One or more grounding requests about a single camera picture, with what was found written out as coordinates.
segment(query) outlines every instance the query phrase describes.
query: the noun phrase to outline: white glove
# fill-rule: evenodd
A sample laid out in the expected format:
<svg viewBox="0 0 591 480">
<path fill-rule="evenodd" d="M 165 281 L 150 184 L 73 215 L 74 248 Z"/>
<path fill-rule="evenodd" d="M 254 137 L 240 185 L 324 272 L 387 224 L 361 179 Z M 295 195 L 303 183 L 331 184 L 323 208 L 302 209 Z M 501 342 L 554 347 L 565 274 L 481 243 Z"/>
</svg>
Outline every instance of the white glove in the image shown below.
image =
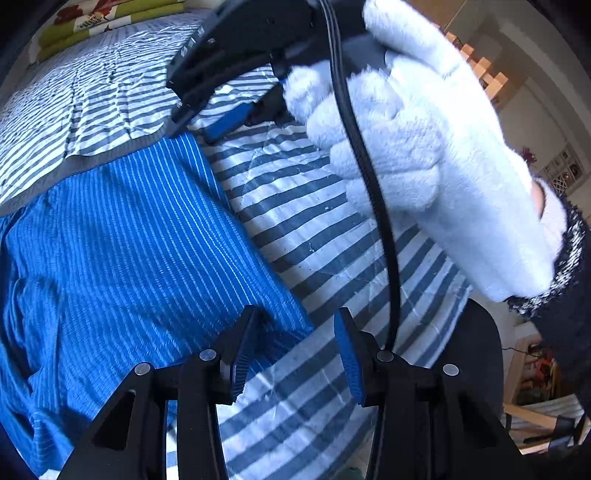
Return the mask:
<svg viewBox="0 0 591 480">
<path fill-rule="evenodd" d="M 505 145 L 496 113 L 459 52 L 400 0 L 368 0 L 365 23 L 391 48 L 383 72 L 349 91 L 389 211 L 406 211 L 493 301 L 533 297 L 554 276 L 530 199 L 531 177 Z M 347 198 L 371 206 L 332 94 L 326 64 L 294 69 L 285 85 L 294 117 L 330 150 Z"/>
</svg>

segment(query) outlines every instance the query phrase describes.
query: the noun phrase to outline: blue and white striped fabric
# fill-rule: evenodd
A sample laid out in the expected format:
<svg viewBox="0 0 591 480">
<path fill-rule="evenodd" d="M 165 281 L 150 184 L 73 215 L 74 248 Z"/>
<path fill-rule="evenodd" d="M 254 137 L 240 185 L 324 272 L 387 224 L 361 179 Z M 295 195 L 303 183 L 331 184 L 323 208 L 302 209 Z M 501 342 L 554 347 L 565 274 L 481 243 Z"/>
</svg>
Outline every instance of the blue and white striped fabric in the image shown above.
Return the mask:
<svg viewBox="0 0 591 480">
<path fill-rule="evenodd" d="M 130 35 L 119 32 L 124 29 L 116 31 L 121 37 L 111 49 L 106 38 L 101 39 L 103 43 L 96 50 L 85 49 L 86 61 L 93 64 L 116 55 L 117 69 L 113 77 L 109 76 L 111 70 L 99 69 L 94 79 L 87 80 L 85 89 L 78 90 L 86 99 L 82 102 L 85 109 L 80 114 L 81 124 L 100 130 L 102 118 L 107 119 L 106 123 L 114 121 L 111 115 L 116 112 L 111 106 L 125 103 L 129 111 L 137 112 L 133 115 L 137 125 L 149 125 L 153 121 L 151 112 L 162 114 L 155 129 L 143 130 L 140 139 L 158 131 L 176 101 L 164 88 L 166 61 L 196 26 L 195 17 L 190 15 L 162 21 L 174 25 L 163 24 L 160 28 L 150 22 L 143 31 L 138 31 L 141 24 L 132 25 L 138 30 Z M 157 41 L 164 37 L 166 42 Z M 152 55 L 154 49 L 159 49 L 159 57 Z M 60 55 L 55 57 L 54 69 L 39 74 L 37 87 L 31 86 L 29 92 L 40 89 L 35 95 L 47 93 L 48 84 L 42 80 L 48 76 L 49 83 L 59 89 L 67 89 L 68 82 L 74 82 L 77 74 L 67 65 L 78 61 L 70 58 L 75 54 L 68 50 Z M 126 90 L 125 79 L 132 78 L 137 79 L 134 88 Z M 105 96 L 93 94 L 109 85 L 111 79 L 122 82 L 122 99 L 108 89 Z M 238 103 L 258 98 L 274 81 L 271 70 L 264 67 L 229 82 L 218 89 L 195 127 L 209 125 Z M 19 103 L 14 103 L 15 108 L 24 108 Z M 62 109 L 70 108 L 66 102 L 60 105 Z M 40 108 L 34 114 L 48 118 Z M 11 135 L 15 126 L 16 120 L 8 132 L 1 134 Z M 28 136 L 28 144 L 35 143 L 36 135 Z M 97 146 L 93 146 L 92 136 L 56 145 L 55 158 L 60 165 L 73 162 L 91 168 L 96 157 L 72 152 L 93 155 L 107 148 L 108 153 L 120 145 L 116 140 L 103 143 L 104 137 L 98 138 L 102 140 Z M 262 256 L 317 326 L 272 368 L 250 380 L 237 404 L 219 409 L 230 475 L 234 480 L 328 479 L 371 431 L 370 413 L 350 402 L 334 346 L 331 318 L 338 307 L 348 306 L 366 330 L 377 333 L 385 328 L 386 274 L 375 224 L 348 205 L 343 182 L 327 169 L 326 153 L 314 148 L 302 126 L 277 128 L 264 124 L 241 128 L 221 144 L 203 147 L 203 152 Z M 31 169 L 41 160 L 29 157 Z M 18 204 L 19 197 L 12 198 Z M 453 263 L 416 225 L 404 219 L 396 219 L 395 223 L 404 319 L 398 351 L 415 364 L 429 366 L 444 348 L 469 287 Z M 178 475 L 175 448 L 171 438 L 169 478 Z"/>
<path fill-rule="evenodd" d="M 128 25 L 30 67 L 0 103 L 0 215 L 94 167 L 93 155 L 157 132 L 177 101 L 166 65 L 201 18 Z"/>
</svg>

